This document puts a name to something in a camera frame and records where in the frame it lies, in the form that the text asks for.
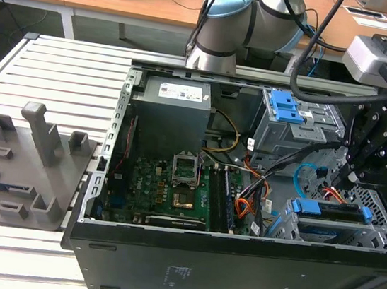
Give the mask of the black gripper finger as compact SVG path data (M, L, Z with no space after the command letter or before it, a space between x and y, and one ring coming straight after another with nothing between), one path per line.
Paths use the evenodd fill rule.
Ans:
M365 182L380 168L379 151L387 141L387 122L381 104L363 105L351 114L343 145L345 163L333 173L332 185L351 189L355 182Z
M364 167L360 170L352 172L353 175L349 176L349 179L353 180L355 177L356 182L361 184L369 184L375 186L387 187L387 167Z

